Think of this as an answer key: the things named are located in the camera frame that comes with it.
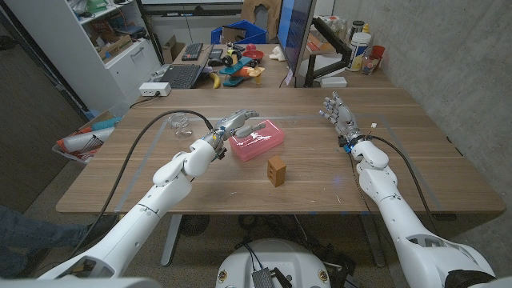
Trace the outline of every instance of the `power strip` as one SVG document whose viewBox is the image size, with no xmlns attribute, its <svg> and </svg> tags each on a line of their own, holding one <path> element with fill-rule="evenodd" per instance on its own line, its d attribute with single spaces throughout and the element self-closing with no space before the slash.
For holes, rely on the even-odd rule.
<svg viewBox="0 0 512 288">
<path fill-rule="evenodd" d="M 157 91 L 160 96 L 167 96 L 170 93 L 170 84 L 168 82 L 144 82 L 139 88 L 142 96 L 154 96 Z"/>
</svg>

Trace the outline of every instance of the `white bottle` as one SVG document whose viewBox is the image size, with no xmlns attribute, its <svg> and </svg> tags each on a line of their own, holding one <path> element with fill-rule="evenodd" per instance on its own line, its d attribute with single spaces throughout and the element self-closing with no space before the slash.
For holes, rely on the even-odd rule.
<svg viewBox="0 0 512 288">
<path fill-rule="evenodd" d="M 345 68 L 348 71 L 359 71 L 362 64 L 362 55 L 368 48 L 370 43 L 371 35 L 368 33 L 354 33 L 352 36 L 352 42 L 350 48 L 352 49 L 352 55 L 350 56 L 349 65 Z"/>
</svg>

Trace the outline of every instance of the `cable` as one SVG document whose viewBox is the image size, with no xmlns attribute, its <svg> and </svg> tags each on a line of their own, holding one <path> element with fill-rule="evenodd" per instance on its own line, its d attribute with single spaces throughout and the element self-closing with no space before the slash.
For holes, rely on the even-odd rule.
<svg viewBox="0 0 512 288">
<path fill-rule="evenodd" d="M 410 166 L 409 164 L 409 161 L 407 160 L 407 157 L 393 144 L 391 144 L 390 142 L 388 142 L 387 140 L 383 139 L 383 138 L 380 138 L 379 136 L 368 136 L 369 139 L 372 139 L 372 138 L 375 138 L 377 140 L 379 140 L 380 142 L 384 142 L 385 144 L 387 144 L 389 147 L 393 148 L 395 151 L 397 151 L 397 153 L 400 155 L 400 157 L 402 157 L 403 161 L 406 163 L 407 165 L 407 169 L 409 169 L 409 172 L 410 172 L 410 175 L 412 176 L 413 180 L 414 180 L 414 184 L 416 185 L 416 189 L 418 189 L 418 194 L 419 194 L 419 197 L 420 199 L 422 200 L 422 203 L 423 203 L 423 207 L 425 207 L 425 211 L 426 211 L 426 214 L 428 215 L 428 218 L 430 220 L 430 224 L 432 225 L 432 227 L 434 228 L 434 232 L 439 235 L 439 232 L 438 232 L 438 229 L 437 227 L 435 226 L 434 224 L 434 220 L 432 220 L 432 213 L 430 212 L 430 209 L 429 209 L 429 206 L 428 204 L 426 204 L 426 200 L 425 200 L 425 196 L 423 195 L 423 191 L 422 191 L 422 188 L 420 187 L 419 183 L 418 183 L 418 179 L 416 178 L 416 174 L 414 173 L 413 171 L 413 168 Z"/>
<path fill-rule="evenodd" d="M 196 116 L 199 116 L 206 124 L 206 126 L 208 127 L 208 130 L 212 130 L 214 127 L 211 125 L 210 121 L 208 121 L 208 119 L 206 119 L 206 117 L 204 117 L 203 115 L 201 115 L 200 113 L 198 112 L 195 112 L 195 111 L 192 111 L 192 110 L 169 110 L 167 112 L 164 112 L 162 114 L 160 114 L 159 116 L 155 117 L 153 120 L 151 120 L 143 129 L 142 131 L 138 134 L 137 138 L 135 139 L 134 143 L 131 145 L 131 148 L 130 148 L 130 151 L 128 151 L 128 155 L 126 156 L 125 158 L 125 161 L 124 163 L 122 164 L 122 167 L 121 167 L 121 170 L 119 171 L 119 174 L 118 174 L 118 177 L 117 179 L 115 180 L 115 183 L 114 183 L 114 186 L 112 187 L 112 190 L 110 191 L 108 197 L 106 198 L 105 200 L 105 204 L 103 204 L 103 208 L 102 210 L 99 212 L 98 216 L 96 217 L 96 220 L 94 220 L 93 224 L 90 226 L 89 230 L 87 231 L 87 233 L 82 237 L 82 240 L 80 240 L 80 243 L 76 245 L 76 247 L 74 248 L 73 252 L 71 253 L 71 255 L 68 257 L 67 260 L 71 259 L 78 251 L 78 249 L 81 248 L 81 245 L 83 244 L 83 242 L 86 240 L 87 236 L 89 236 L 90 232 L 96 227 L 96 225 L 98 224 L 98 221 L 99 219 L 103 216 L 103 214 L 105 213 L 105 210 L 106 208 L 108 207 L 109 203 L 110 203 L 110 200 L 112 199 L 112 197 L 114 196 L 114 192 L 115 190 L 118 188 L 118 185 L 119 185 L 119 182 L 121 181 L 121 177 L 122 177 L 122 174 L 124 173 L 125 171 L 125 168 L 126 166 L 128 165 L 128 161 L 130 160 L 130 157 L 132 155 L 132 153 L 134 152 L 135 150 L 135 147 L 138 143 L 138 141 L 142 138 L 142 136 L 144 135 L 144 133 L 146 131 L 148 131 L 148 129 L 156 122 L 158 121 L 160 118 L 166 116 L 166 115 L 169 115 L 169 114 L 172 114 L 172 113 L 189 113 L 189 114 L 194 114 Z"/>
<path fill-rule="evenodd" d="M 249 248 L 247 248 L 247 250 L 249 251 L 249 255 L 250 255 L 250 261 L 253 263 L 253 272 L 256 272 L 256 268 L 254 268 L 254 258 L 253 258 L 253 254 L 250 252 Z"/>
<path fill-rule="evenodd" d="M 258 261 L 259 267 L 260 267 L 261 269 L 263 269 L 263 265 L 262 265 L 262 263 L 259 261 L 258 256 L 256 256 L 256 253 L 253 251 L 253 249 L 252 249 L 252 248 L 250 248 L 249 244 L 244 244 L 244 246 L 248 249 L 248 251 L 249 251 L 250 253 L 252 253 L 252 254 L 254 255 L 254 257 L 255 257 L 255 258 L 256 258 L 256 260 Z"/>
<path fill-rule="evenodd" d="M 298 221 L 298 219 L 297 219 L 297 215 L 295 215 L 295 214 L 294 214 L 294 218 L 295 218 L 295 221 L 297 221 L 298 226 L 301 228 L 301 230 L 302 230 L 302 234 L 304 235 L 304 239 L 305 239 L 305 240 L 306 240 L 306 242 L 307 242 L 307 235 L 306 235 L 306 232 L 304 231 L 304 228 L 302 228 L 301 223 Z"/>
<path fill-rule="evenodd" d="M 281 88 L 281 85 L 282 85 L 282 83 L 285 81 L 286 77 L 284 77 L 284 78 L 282 79 L 281 84 L 279 84 L 279 88 Z"/>
<path fill-rule="evenodd" d="M 186 20 L 186 28 L 188 28 L 188 30 L 189 30 L 190 42 L 194 43 L 194 40 L 192 40 L 192 33 L 190 32 L 189 19 L 186 16 L 185 16 L 185 20 Z"/>
<path fill-rule="evenodd" d="M 154 96 L 151 96 L 151 97 L 149 97 L 148 99 L 144 99 L 144 100 L 141 100 L 141 101 L 139 101 L 139 102 L 136 102 L 136 103 L 132 104 L 132 105 L 130 106 L 130 109 L 131 109 L 133 106 L 136 106 L 136 105 L 138 105 L 138 104 L 140 104 L 140 103 L 142 103 L 142 102 L 146 102 L 146 101 L 153 100 L 153 99 L 155 99 L 155 98 L 156 98 L 156 97 L 158 97 L 158 96 L 160 96 L 160 91 L 157 91 L 157 93 L 155 93 L 155 94 L 154 94 Z"/>
</svg>

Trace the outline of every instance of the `blue bin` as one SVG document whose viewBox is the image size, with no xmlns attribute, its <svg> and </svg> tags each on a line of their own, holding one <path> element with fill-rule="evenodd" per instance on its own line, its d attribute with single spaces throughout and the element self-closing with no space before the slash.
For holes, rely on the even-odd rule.
<svg viewBox="0 0 512 288">
<path fill-rule="evenodd" d="M 242 28 L 246 30 L 246 38 L 236 42 L 236 44 L 266 44 L 266 30 L 256 26 L 255 24 L 247 20 L 241 20 L 226 26 L 233 28 Z M 222 27 L 211 31 L 211 44 L 220 44 L 221 34 Z"/>
</svg>

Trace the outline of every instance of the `shoe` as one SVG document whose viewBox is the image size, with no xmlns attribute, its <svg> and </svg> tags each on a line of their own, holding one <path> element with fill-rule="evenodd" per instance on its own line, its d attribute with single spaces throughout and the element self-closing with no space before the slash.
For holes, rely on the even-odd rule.
<svg viewBox="0 0 512 288">
<path fill-rule="evenodd" d="M 86 239 L 83 241 L 79 248 L 88 246 L 95 240 L 103 238 L 103 236 L 105 236 L 117 222 L 118 215 L 103 215 L 99 219 L 98 224 L 96 224 L 96 227 L 89 233 L 89 235 L 87 235 Z M 91 227 L 92 223 L 87 225 L 87 231 L 89 231 Z"/>
</svg>

